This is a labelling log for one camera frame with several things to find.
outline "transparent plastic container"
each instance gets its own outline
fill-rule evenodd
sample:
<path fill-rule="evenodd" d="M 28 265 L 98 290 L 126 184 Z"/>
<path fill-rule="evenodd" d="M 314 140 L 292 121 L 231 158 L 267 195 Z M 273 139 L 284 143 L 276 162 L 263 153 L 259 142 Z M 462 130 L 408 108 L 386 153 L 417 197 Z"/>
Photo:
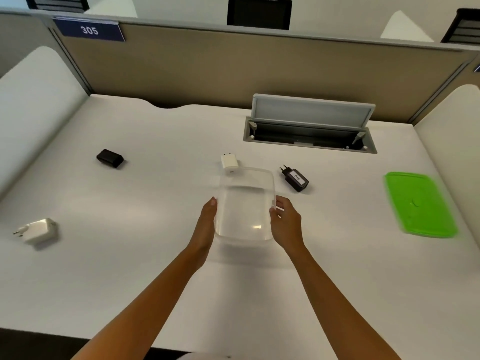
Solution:
<path fill-rule="evenodd" d="M 238 167 L 220 178 L 215 233 L 221 242 L 262 246 L 273 238 L 269 208 L 275 199 L 269 170 Z"/>

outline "person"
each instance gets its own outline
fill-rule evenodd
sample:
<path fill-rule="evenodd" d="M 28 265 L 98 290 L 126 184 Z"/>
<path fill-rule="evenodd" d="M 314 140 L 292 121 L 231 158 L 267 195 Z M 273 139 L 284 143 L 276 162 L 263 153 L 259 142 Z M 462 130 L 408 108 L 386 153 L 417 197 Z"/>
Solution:
<path fill-rule="evenodd" d="M 212 197 L 183 251 L 73 360 L 141 360 L 175 307 L 189 279 L 205 263 L 214 238 L 217 200 Z M 303 243 L 301 216 L 290 200 L 270 208 L 272 234 L 295 266 L 308 299 L 338 360 L 399 360 L 357 312 Z"/>

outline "green lid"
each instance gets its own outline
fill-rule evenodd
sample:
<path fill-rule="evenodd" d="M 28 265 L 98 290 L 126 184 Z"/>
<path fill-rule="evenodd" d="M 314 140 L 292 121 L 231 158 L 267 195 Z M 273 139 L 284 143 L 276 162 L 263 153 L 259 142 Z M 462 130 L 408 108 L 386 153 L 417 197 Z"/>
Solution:
<path fill-rule="evenodd" d="M 396 216 L 411 234 L 451 238 L 457 226 L 435 182 L 427 175 L 390 172 L 385 182 Z"/>

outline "person's left arm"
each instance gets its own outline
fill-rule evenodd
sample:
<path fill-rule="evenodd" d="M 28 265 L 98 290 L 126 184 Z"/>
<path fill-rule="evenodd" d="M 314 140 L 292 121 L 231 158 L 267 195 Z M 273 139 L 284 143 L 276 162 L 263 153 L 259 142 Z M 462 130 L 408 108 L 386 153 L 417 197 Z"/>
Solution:
<path fill-rule="evenodd" d="M 72 360 L 142 360 L 189 279 L 205 263 L 215 233 L 217 200 L 202 208 L 187 247 Z"/>

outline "gray flap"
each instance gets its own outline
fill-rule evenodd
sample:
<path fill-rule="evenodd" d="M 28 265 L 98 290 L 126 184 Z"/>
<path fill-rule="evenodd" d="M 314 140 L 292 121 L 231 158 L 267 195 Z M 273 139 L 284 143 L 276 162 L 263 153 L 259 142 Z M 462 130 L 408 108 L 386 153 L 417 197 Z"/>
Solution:
<path fill-rule="evenodd" d="M 251 118 L 260 122 L 275 122 L 301 126 L 364 128 L 373 114 L 371 103 L 319 100 L 254 94 Z"/>

